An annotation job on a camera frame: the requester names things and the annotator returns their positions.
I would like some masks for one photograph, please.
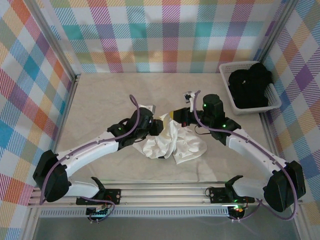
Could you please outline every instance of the beige surface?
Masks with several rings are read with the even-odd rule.
[[[71,105],[58,151],[74,148],[100,135],[112,124],[129,118],[135,110],[129,100],[156,105],[155,117],[188,107],[183,93],[201,90],[198,109],[206,94],[218,94],[226,116],[239,123],[264,147],[267,146],[258,114],[232,114],[223,80],[217,73],[83,73]],[[208,150],[201,157],[176,165],[168,159],[149,159],[132,146],[80,169],[74,175],[101,180],[227,181],[236,175],[260,179],[261,173],[248,160],[202,135]]]

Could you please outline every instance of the plaid wall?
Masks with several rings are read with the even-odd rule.
[[[281,1],[37,2],[77,73],[214,73],[254,57]]]
[[[268,26],[267,30],[265,31],[265,34],[263,36],[263,39],[259,45],[259,48],[258,50],[256,51],[256,54],[254,56],[254,60],[258,61],[259,60],[259,57],[260,57],[260,54],[261,52],[263,51],[266,43],[268,42],[269,40],[269,37],[270,37],[270,34],[273,32],[273,31],[276,31],[276,24],[278,23],[279,21],[279,18],[281,17],[281,14],[283,13],[284,9],[285,9],[285,6],[287,4],[288,0],[281,0],[281,3],[279,4],[273,18],[272,18],[272,21],[270,22],[270,25]]]
[[[0,1],[0,240],[15,240],[71,80],[23,0]]]
[[[265,61],[282,106],[269,121],[280,156],[299,161],[314,239],[320,235],[320,0],[300,0]]]

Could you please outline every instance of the white plastic basket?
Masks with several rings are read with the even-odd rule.
[[[272,83],[270,83],[269,86],[264,91],[264,95],[268,98],[268,106],[244,108],[244,109],[236,107],[234,99],[233,99],[231,92],[229,90],[229,85],[230,85],[229,84],[229,77],[232,72],[239,70],[239,69],[248,70],[252,65],[254,65],[256,63],[258,63],[258,61],[235,61],[235,62],[221,64],[219,67],[226,91],[227,91],[229,99],[230,99],[232,111],[235,115],[264,113],[264,112],[269,111],[271,109],[277,109],[282,104],[281,100],[277,94],[277,91],[275,89],[275,86]]]

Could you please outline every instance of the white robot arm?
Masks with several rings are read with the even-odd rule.
[[[188,102],[194,100],[195,94],[188,92],[185,98]],[[40,161],[33,174],[33,179],[44,191],[44,197],[48,202],[54,202],[63,196],[82,196],[95,200],[105,200],[108,192],[104,189],[101,182],[92,177],[89,181],[72,180],[70,177],[80,168],[93,162],[94,160],[121,150],[126,146],[132,145],[137,139],[144,139],[147,135],[157,136],[163,130],[162,121],[153,119],[154,107],[141,106],[139,108],[139,120],[137,128],[128,136],[117,140],[106,141],[122,136],[134,126],[137,120],[137,111],[131,118],[126,118],[117,124],[109,127],[100,136],[84,143],[76,148],[69,149],[58,154],[51,150],[42,154]],[[190,124],[198,124],[193,113],[194,109],[185,107],[170,113],[171,118],[181,123],[183,127]],[[203,110],[197,110],[201,123],[214,129],[228,130],[235,134],[225,132],[210,131],[213,138],[220,141],[230,149],[235,150],[243,157],[249,159],[264,174],[262,181],[249,179],[243,176],[235,176],[225,184],[225,189],[221,191],[211,188],[211,203],[229,203],[249,197],[251,202],[254,199],[263,199],[278,212],[283,212],[293,203],[293,192],[289,186],[287,178],[279,165],[274,164],[265,154],[268,153],[285,168],[294,182],[297,197],[300,198],[306,193],[305,182],[301,166],[293,161],[286,162],[284,159],[272,155],[267,149],[260,146],[257,142],[241,129],[241,126],[232,119],[225,117],[223,103],[215,94],[206,95],[203,98]],[[260,149],[254,147],[248,140],[255,143]],[[46,186],[43,187],[45,178],[54,164],[61,161],[52,174],[50,174]],[[83,199],[79,199],[79,204],[84,204]]]

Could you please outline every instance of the purple cable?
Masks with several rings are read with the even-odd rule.
[[[111,204],[113,206],[112,210],[109,211],[109,213],[107,215],[105,215],[103,218],[101,218],[100,220],[96,220],[95,223],[99,223],[99,222],[102,222],[103,220],[106,220],[107,217],[109,217],[115,210],[115,203],[113,201],[109,201],[109,200],[97,200],[97,199],[92,199],[92,198],[89,198],[89,197],[85,197],[85,196],[82,196],[81,198],[85,199],[85,200],[88,200],[88,201],[92,201],[92,202],[98,202],[98,203],[107,203],[107,204]]]
[[[267,207],[266,205],[264,205],[262,203],[262,200],[259,200],[257,199],[258,201],[258,206],[256,207],[256,209],[251,213],[249,214],[248,216],[242,218],[243,219],[247,219],[248,217],[252,216],[253,213],[256,212],[256,210],[258,210],[258,208],[260,207],[260,205],[264,206],[265,208],[267,208],[274,216],[278,217],[279,219],[281,220],[284,220],[284,221],[290,221],[292,219],[295,218],[296,214],[297,214],[297,211],[298,211],[298,197],[297,197],[297,192],[296,192],[296,189],[295,189],[295,185],[291,179],[291,177],[289,176],[289,174],[287,173],[287,171],[284,169],[284,167],[277,162],[277,160],[272,156],[270,155],[268,152],[266,152],[262,147],[260,147],[258,144],[256,144],[255,142],[249,140],[248,138],[246,138],[245,136],[242,136],[241,134],[238,134],[236,132],[233,132],[233,131],[229,131],[229,130],[223,130],[223,129],[215,129],[215,128],[210,128],[208,126],[205,126],[199,119],[198,115],[197,115],[197,97],[199,95],[201,91],[197,91],[194,95],[194,101],[193,101],[193,113],[194,113],[194,117],[196,119],[196,121],[198,122],[198,124],[203,127],[204,129],[207,129],[209,131],[214,131],[214,132],[221,132],[221,133],[227,133],[227,134],[231,134],[231,135],[235,135],[243,140],[245,140],[246,142],[250,143],[251,145],[253,145],[255,148],[257,148],[258,150],[260,150],[264,155],[266,155],[271,161],[274,162],[274,164],[276,164],[284,173],[284,175],[286,176],[286,178],[288,179],[289,181],[289,184],[290,184],[290,187],[292,189],[292,193],[293,193],[293,199],[294,199],[294,205],[293,205],[293,212],[291,214],[291,216],[289,217],[282,217],[282,216],[279,216],[278,214],[276,214],[272,209],[270,209],[269,207]]]
[[[76,154],[80,151],[82,151],[83,149],[87,148],[87,147],[91,147],[93,145],[97,145],[97,144],[100,144],[100,143],[105,143],[105,142],[111,142],[111,141],[115,141],[115,140],[118,140],[118,139],[122,139],[126,136],[128,136],[129,134],[131,134],[135,129],[136,127],[138,126],[138,123],[139,123],[139,120],[140,120],[140,109],[139,109],[139,105],[138,105],[138,102],[137,100],[135,99],[135,97],[133,95],[129,95],[130,97],[130,100],[131,102],[136,106],[136,111],[137,111],[137,117],[136,117],[136,121],[135,121],[135,124],[134,126],[130,129],[130,131],[128,131],[127,133],[121,135],[121,136],[116,136],[116,137],[113,137],[113,138],[110,138],[110,139],[102,139],[100,141],[98,141],[98,143],[96,141],[93,141],[93,142],[89,142],[73,151],[71,151],[68,155],[73,155],[73,154]],[[46,186],[47,186],[47,183],[48,183],[48,180],[49,180],[49,177],[50,175],[52,174],[52,172],[54,171],[54,169],[59,165],[61,164],[64,160],[66,160],[67,157],[64,156],[63,158],[61,158],[59,161],[57,161],[51,168],[50,170],[48,171],[47,175],[45,176],[45,179],[43,181],[43,185],[42,185],[42,189],[41,189],[41,195],[40,195],[40,201],[39,201],[39,204],[42,205],[44,204],[45,202],[45,190],[46,190]]]

